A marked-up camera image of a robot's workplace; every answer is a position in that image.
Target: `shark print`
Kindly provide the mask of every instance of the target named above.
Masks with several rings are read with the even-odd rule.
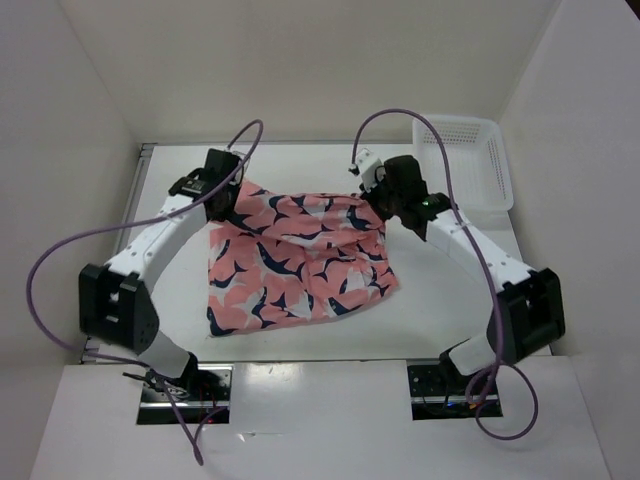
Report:
[[[384,231],[357,194],[281,195],[244,179],[209,232],[211,334],[323,322],[386,298],[398,281]]]

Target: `cable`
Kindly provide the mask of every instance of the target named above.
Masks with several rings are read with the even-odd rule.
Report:
[[[118,230],[126,230],[128,228],[154,225],[156,223],[164,222],[164,221],[166,221],[166,220],[168,220],[170,218],[177,217],[178,215],[182,215],[184,212],[186,212],[188,210],[191,210],[192,208],[195,208],[198,205],[202,205],[204,202],[208,201],[215,194],[217,194],[220,190],[222,190],[222,188],[224,188],[231,180],[233,180],[233,178],[236,176],[236,174],[240,171],[240,169],[242,169],[246,165],[246,163],[251,158],[251,155],[253,155],[253,153],[255,152],[256,148],[258,147],[258,144],[260,143],[260,139],[262,138],[262,132],[264,130],[264,124],[262,123],[262,120],[260,120],[260,119],[253,120],[252,122],[249,122],[247,125],[245,125],[236,134],[236,136],[229,142],[229,144],[227,145],[227,149],[230,150],[233,147],[233,145],[238,141],[238,139],[247,130],[249,130],[254,125],[258,126],[258,133],[256,134],[255,140],[251,144],[251,147],[249,148],[249,151],[245,154],[245,156],[242,158],[242,160],[238,163],[238,166],[224,180],[222,180],[222,182],[220,182],[219,185],[217,185],[213,190],[211,190],[209,193],[204,195],[202,198],[196,200],[195,202],[193,202],[190,205],[187,205],[186,207],[178,209],[178,210],[176,210],[174,212],[171,212],[168,215],[165,215],[165,216],[162,216],[162,217],[154,217],[154,218],[149,218],[149,219],[146,219],[146,220],[139,220],[139,221],[136,221],[136,222],[123,223],[121,225],[112,225],[112,226],[109,226],[109,227],[96,228],[96,229],[92,229],[92,230],[87,230],[85,232],[77,233],[75,235],[72,235],[72,236],[70,236],[68,238],[65,238],[65,239],[60,240],[59,242],[55,243],[54,245],[49,247],[42,255],[40,255],[40,257],[38,257],[38,259],[33,264],[33,267],[31,267],[31,270],[29,271],[29,275],[27,276],[27,284],[26,284],[27,307],[29,309],[29,313],[33,317],[33,321],[35,322],[36,326],[42,331],[42,333],[45,334],[45,336],[49,340],[51,340],[53,343],[55,343],[60,348],[63,348],[65,350],[69,350],[71,352],[83,353],[83,349],[82,348],[74,347],[73,345],[71,345],[71,344],[59,339],[53,332],[51,332],[51,330],[49,330],[46,327],[46,325],[44,324],[44,322],[40,318],[40,315],[38,314],[38,311],[36,310],[35,303],[34,303],[34,300],[33,300],[33,281],[35,279],[36,273],[38,272],[38,269],[42,266],[42,263],[52,253],[54,253],[56,250],[66,246],[66,245],[68,245],[68,244],[70,244],[72,242],[75,242],[76,240],[81,240],[83,238],[91,237],[93,235],[99,235],[99,234],[102,234],[102,233],[110,233],[110,232],[115,232],[115,231],[118,231]],[[140,367],[149,369],[149,371],[151,371],[153,373],[153,375],[156,377],[157,381],[160,383],[160,385],[162,386],[163,390],[167,394],[167,397],[169,398],[169,402],[171,403],[171,408],[173,409],[173,412],[175,413],[176,418],[178,419],[178,423],[180,423],[180,426],[182,427],[182,429],[184,430],[185,434],[187,435],[187,438],[189,439],[189,442],[193,446],[193,455],[196,458],[196,461],[201,466],[204,464],[204,461],[203,461],[203,458],[202,458],[202,454],[201,454],[200,449],[198,448],[198,445],[196,443],[196,437],[192,436],[191,432],[187,428],[187,425],[186,425],[186,423],[184,421],[184,418],[183,418],[182,414],[180,413],[180,410],[176,406],[175,400],[173,399],[173,396],[170,394],[169,389],[167,388],[167,386],[166,386],[166,384],[164,382],[164,379],[162,378],[161,375],[158,375],[151,368],[151,366],[149,366],[146,363],[141,362],[139,360],[133,360],[133,359],[124,358],[124,357],[117,357],[117,356],[113,356],[113,355],[105,355],[105,354],[96,353],[96,352],[84,352],[84,353],[85,353],[85,355],[90,356],[90,357],[94,357],[94,358],[101,358],[103,360],[109,360],[109,361],[112,361],[112,362],[128,364],[128,365],[138,365]]]
[[[382,115],[387,115],[390,113],[399,113],[402,115],[408,115],[410,117],[413,117],[419,122],[421,122],[425,127],[427,127],[429,131],[431,131],[431,133],[433,134],[433,137],[435,138],[436,143],[440,148],[440,153],[442,154],[442,161],[444,162],[444,173],[445,173],[445,178],[447,182],[447,193],[449,195],[449,199],[451,200],[451,210],[453,210],[453,214],[456,217],[456,220],[458,221],[458,223],[462,225],[462,231],[465,233],[467,239],[469,240],[469,243],[471,244],[471,247],[473,248],[473,251],[478,257],[478,261],[480,262],[480,267],[482,268],[482,273],[484,274],[484,277],[487,280],[489,293],[491,295],[491,302],[493,303],[493,312],[496,319],[496,322],[495,322],[496,337],[497,337],[496,359],[492,365],[477,372],[471,378],[471,380],[469,381],[469,384],[467,385],[467,388],[465,389],[466,400],[469,404],[471,404],[473,403],[472,395],[471,395],[471,392],[473,391],[473,387],[475,387],[475,385],[478,383],[480,379],[484,377],[488,377],[484,388],[479,394],[479,398],[476,400],[476,403],[484,404],[485,400],[487,399],[487,395],[489,395],[489,392],[491,391],[491,388],[495,385],[496,376],[498,374],[498,370],[500,369],[500,366],[506,365],[502,362],[502,354],[504,352],[504,323],[502,319],[502,312],[500,311],[500,306],[498,304],[498,294],[496,292],[495,285],[493,284],[493,279],[491,278],[491,272],[489,271],[487,261],[485,260],[484,255],[482,254],[482,250],[480,250],[480,246],[478,245],[478,242],[476,242],[476,239],[473,237],[471,231],[462,220],[462,216],[460,215],[460,210],[458,209],[458,204],[455,201],[455,197],[453,195],[453,184],[451,181],[451,167],[449,164],[449,157],[447,156],[447,150],[445,149],[444,142],[442,141],[440,134],[435,129],[435,127],[431,124],[431,122],[429,122],[422,115],[412,110],[407,110],[404,108],[387,108],[385,110],[380,110],[379,112],[376,112],[373,115],[370,115],[369,117],[367,117],[365,121],[362,122],[362,125],[360,125],[360,128],[358,128],[358,131],[356,132],[356,137],[353,141],[353,150],[351,152],[351,163],[352,164],[356,163],[358,144],[360,142],[360,137],[362,136],[362,132],[364,131],[365,127],[372,120],[375,120],[376,118]],[[533,407],[534,407],[533,416],[529,425],[527,425],[527,427],[522,432],[519,432],[515,435],[510,435],[510,436],[501,436],[501,435],[497,435],[492,432],[489,432],[487,428],[484,425],[482,425],[482,422],[480,421],[480,412],[482,409],[478,408],[476,410],[476,423],[484,433],[486,433],[492,438],[495,438],[496,440],[515,440],[515,439],[521,438],[525,436],[527,433],[529,433],[529,431],[533,428],[536,420],[538,419],[538,396],[535,392],[535,389],[533,388],[533,385],[520,369],[518,369],[513,365],[507,365],[507,366],[513,368],[525,380],[527,387],[529,387],[529,390],[531,391],[531,395],[533,398]]]

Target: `beige wall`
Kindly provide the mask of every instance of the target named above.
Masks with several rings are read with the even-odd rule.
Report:
[[[55,240],[118,221],[136,145],[54,0],[8,0],[0,15],[0,477],[29,477],[62,366],[34,327],[30,265]],[[51,259],[37,281],[48,325],[79,340],[77,274],[113,238]]]
[[[62,0],[139,140],[351,139],[404,106],[494,118],[556,0]],[[367,131],[410,139],[406,120]]]
[[[560,275],[567,334],[616,479],[637,478],[640,22],[563,0],[500,121],[523,255]]]

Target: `robotic arm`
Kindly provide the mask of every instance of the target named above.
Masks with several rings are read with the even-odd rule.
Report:
[[[536,271],[512,258],[459,212],[461,224],[446,195],[427,191],[415,158],[405,155],[383,164],[364,149],[356,157],[351,171],[362,178],[362,197],[381,219],[397,215],[403,226],[444,252],[476,281],[485,283],[463,225],[471,231],[487,261],[497,292],[504,327],[503,362],[513,365],[564,335],[558,276],[549,269]],[[495,361],[495,322],[492,312],[486,331],[440,355],[440,371],[447,384],[464,386],[473,374]]]
[[[207,222],[222,221],[233,211],[244,169],[207,202],[177,216],[174,212],[211,192],[240,161],[231,152],[210,149],[204,168],[194,170],[171,187],[157,223],[148,226],[104,265],[87,265],[79,277],[80,329],[131,350],[174,388],[190,394],[203,386],[215,388],[218,379],[199,371],[195,355],[162,333],[151,292],[193,234]],[[153,377],[147,376],[147,381],[152,383]]]

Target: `white plastic basket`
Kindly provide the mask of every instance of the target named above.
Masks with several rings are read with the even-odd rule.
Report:
[[[453,192],[463,208],[507,211],[513,191],[500,126],[482,118],[424,115],[442,137],[451,165]],[[429,192],[447,193],[444,163],[433,134],[413,121],[413,147]]]

